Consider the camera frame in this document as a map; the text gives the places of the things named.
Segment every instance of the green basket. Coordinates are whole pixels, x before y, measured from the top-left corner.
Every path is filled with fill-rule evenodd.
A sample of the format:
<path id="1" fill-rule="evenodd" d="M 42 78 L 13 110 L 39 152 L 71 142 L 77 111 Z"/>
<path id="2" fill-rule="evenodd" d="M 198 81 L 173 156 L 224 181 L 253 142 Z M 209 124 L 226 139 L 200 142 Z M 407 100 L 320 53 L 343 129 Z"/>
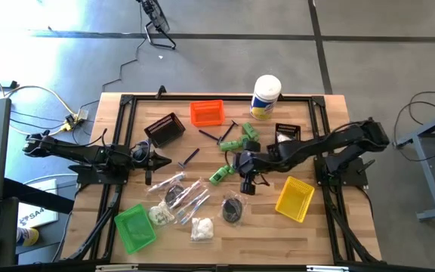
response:
<path id="1" fill-rule="evenodd" d="M 141 250 L 156 239 L 156 233 L 142 204 L 117 215 L 115 224 L 128 254 Z"/>

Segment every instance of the gray floor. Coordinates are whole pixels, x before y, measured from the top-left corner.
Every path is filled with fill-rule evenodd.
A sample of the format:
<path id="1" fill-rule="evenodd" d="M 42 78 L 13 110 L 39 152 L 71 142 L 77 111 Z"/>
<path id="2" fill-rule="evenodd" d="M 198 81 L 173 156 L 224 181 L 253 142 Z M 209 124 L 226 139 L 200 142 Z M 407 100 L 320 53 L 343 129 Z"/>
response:
<path id="1" fill-rule="evenodd" d="M 327 36 L 435 36 L 433 0 L 316 0 L 319 25 Z M 96 100 L 101 85 L 119 77 L 119 67 L 134 58 L 140 39 L 59 39 L 23 36 L 26 29 L 139 32 L 135 1 L 25 1 L 0 5 L 0 78 L 22 85 L 53 88 L 70 107 Z M 161 0 L 173 33 L 312 35 L 306 0 Z M 313 41 L 180 39 L 176 51 L 147 43 L 139 61 L 125 66 L 122 81 L 105 91 L 214 91 L 251 93 L 257 77 L 277 76 L 285 93 L 322 94 L 324 88 Z M 435 91 L 435 42 L 324 42 L 334 94 L 344 94 L 350 118 L 369 116 L 393 137 L 399 109 L 420 91 Z M 38 90 L 13 97 L 14 109 L 61 119 L 62 106 Z M 435 103 L 435 96 L 423 96 Z M 94 114 L 95 107 L 90 107 Z M 435 109 L 414 107 L 420 120 Z M 40 125 L 53 123 L 40 122 Z M 399 134 L 416 124 L 404 114 Z M 85 127 L 91 131 L 91 124 Z M 88 136 L 77 131 L 77 140 Z M 71 135 L 59 138 L 71 141 Z M 69 172 L 68 162 L 35 159 L 20 148 L 24 136 L 11 132 L 6 175 L 19 181 Z M 414 156 L 412 150 L 405 150 Z M 420 165 L 389 147 L 367 154 L 377 162 L 368 170 L 378 241 L 385 261 L 435 268 L 435 220 L 419 223 L 415 213 L 433 206 Z M 47 260 L 42 251 L 22 262 Z"/>

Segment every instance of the desk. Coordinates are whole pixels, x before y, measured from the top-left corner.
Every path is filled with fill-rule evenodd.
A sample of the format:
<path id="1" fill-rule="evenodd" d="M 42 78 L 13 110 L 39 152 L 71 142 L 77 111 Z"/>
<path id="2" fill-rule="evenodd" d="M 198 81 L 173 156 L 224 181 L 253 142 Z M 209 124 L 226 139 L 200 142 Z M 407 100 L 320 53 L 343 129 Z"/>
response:
<path id="1" fill-rule="evenodd" d="M 103 93 L 100 99 L 91 141 L 97 139 L 107 128 L 105 140 L 111 142 L 119 109 L 120 93 Z M 349 121 L 344 96 L 325 96 L 330 127 L 336 128 Z M 224 101 L 226 121 L 222 126 L 204 127 L 213 135 L 222 135 L 231 119 L 244 124 L 250 122 L 260 133 L 261 150 L 274 141 L 276 122 L 301 126 L 301 139 L 312 138 L 310 114 L 305 104 L 279 102 L 268 121 L 258 121 L 249 115 L 249 102 Z M 139 101 L 132 132 L 132 143 L 144 140 L 147 136 L 143 129 L 163 116 L 174 112 L 186 127 L 181 138 L 170 143 L 157 153 L 172 159 L 172 164 L 156 171 L 153 183 L 171 177 L 180 168 L 177 162 L 183 162 L 197 147 L 200 152 L 187 165 L 185 185 L 190 185 L 199 177 L 206 180 L 211 198 L 198 212 L 201 217 L 214 217 L 214 239 L 211 243 L 191 243 L 190 225 L 170 226 L 156 231 L 157 240 L 132 255 L 127 255 L 120 237 L 116 237 L 112 263 L 167 263 L 167 264 L 332 264 L 329 232 L 325 219 L 322 192 L 316 185 L 313 170 L 313 158 L 293 168 L 288 173 L 269 173 L 266 177 L 270 187 L 258 186 L 255 196 L 248 196 L 248 206 L 241 227 L 227 226 L 217 218 L 221 208 L 222 195 L 228 190 L 239 192 L 241 178 L 238 175 L 228 177 L 218 187 L 212 186 L 208 178 L 225 164 L 224 153 L 219 151 L 216 142 L 198 132 L 190 123 L 189 101 Z M 237 139 L 242 129 L 233 129 L 227 140 Z M 297 223 L 274 210 L 276 201 L 286 178 L 291 175 L 316 187 L 316 192 L 308 209 L 304 223 Z M 144 171 L 131 172 L 124 187 L 120 211 L 142 203 L 146 208 L 159 202 L 157 196 L 146 196 Z M 62 257 L 74 253 L 94 227 L 100 202 L 102 186 L 91 185 L 83 190 L 75 200 L 72 219 L 66 235 Z M 360 242 L 376 258 L 380 259 L 374 223 L 369 203 L 362 192 L 355 187 L 344 187 L 345 206 L 351 229 Z M 103 251 L 106 240 L 106 228 L 102 231 L 99 253 Z M 343 237 L 337 232 L 344 255 Z"/>

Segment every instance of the white cable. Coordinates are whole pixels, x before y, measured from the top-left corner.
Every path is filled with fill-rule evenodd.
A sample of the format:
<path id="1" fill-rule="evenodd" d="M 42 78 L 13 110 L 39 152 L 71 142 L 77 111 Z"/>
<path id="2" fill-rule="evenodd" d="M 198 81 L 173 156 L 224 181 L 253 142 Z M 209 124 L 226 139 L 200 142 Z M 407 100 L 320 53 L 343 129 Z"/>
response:
<path id="1" fill-rule="evenodd" d="M 69 112 L 70 114 L 72 114 L 74 117 L 76 117 L 76 113 L 74 113 L 74 112 L 73 112 L 73 111 L 68 107 L 68 105 L 66 105 L 66 103 L 63 101 L 63 99 L 61 99 L 61 97 L 60 97 L 56 92 L 54 92 L 54 91 L 52 91 L 52 90 L 50 90 L 50 89 L 43 88 L 43 87 L 41 87 L 41 86 L 36 86 L 36 85 L 27 85 L 27 86 L 20 86 L 20 87 L 18 87 L 18 88 L 15 88 L 15 89 L 13 89 L 13 90 L 10 90 L 8 93 L 5 93 L 5 90 L 3 89 L 3 85 L 0 83 L 0 90 L 1 90 L 1 93 L 3 94 L 3 97 L 7 97 L 7 96 L 13 94 L 15 91 L 19 91 L 19 90 L 21 90 L 21 89 L 23 89 L 23 88 L 40 88 L 40 89 L 43 89 L 43 90 L 45 90 L 45 91 L 50 92 L 51 94 L 53 94 L 53 95 L 54 95 L 54 96 L 55 96 L 55 97 L 56 97 L 56 98 L 57 98 L 57 99 L 58 99 L 58 100 L 63 104 L 63 106 L 66 108 L 66 110 L 68 110 L 68 112 Z M 25 131 L 21 131 L 21 130 L 15 128 L 14 126 L 12 126 L 11 124 L 9 125 L 9 127 L 10 127 L 11 129 L 13 129 L 14 131 L 18 132 L 18 133 L 21 133 L 21 134 L 24 134 L 24 135 L 30 135 L 30 133 L 25 132 Z M 51 133 L 49 134 L 49 136 L 53 136 L 53 135 L 59 133 L 60 131 L 61 131 L 61 129 L 58 129 L 58 130 L 55 131 L 55 132 L 51 132 Z"/>
<path id="2" fill-rule="evenodd" d="M 54 175 L 46 175 L 44 177 L 39 177 L 39 178 L 33 178 L 32 180 L 29 181 L 25 181 L 23 182 L 23 184 L 30 184 L 33 181 L 39 181 L 41 179 L 45 179 L 45 178 L 56 178 L 56 177 L 69 177 L 69 176 L 77 176 L 78 174 L 54 174 Z"/>

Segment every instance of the white lid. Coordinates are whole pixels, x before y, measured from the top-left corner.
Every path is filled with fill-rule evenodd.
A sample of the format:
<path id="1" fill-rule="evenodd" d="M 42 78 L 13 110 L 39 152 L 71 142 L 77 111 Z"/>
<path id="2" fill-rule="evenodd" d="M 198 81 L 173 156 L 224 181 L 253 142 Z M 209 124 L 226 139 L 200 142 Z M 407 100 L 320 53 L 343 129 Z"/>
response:
<path id="1" fill-rule="evenodd" d="M 264 75 L 256 81 L 255 94 L 266 100 L 273 100 L 281 92 L 281 82 L 275 76 Z"/>

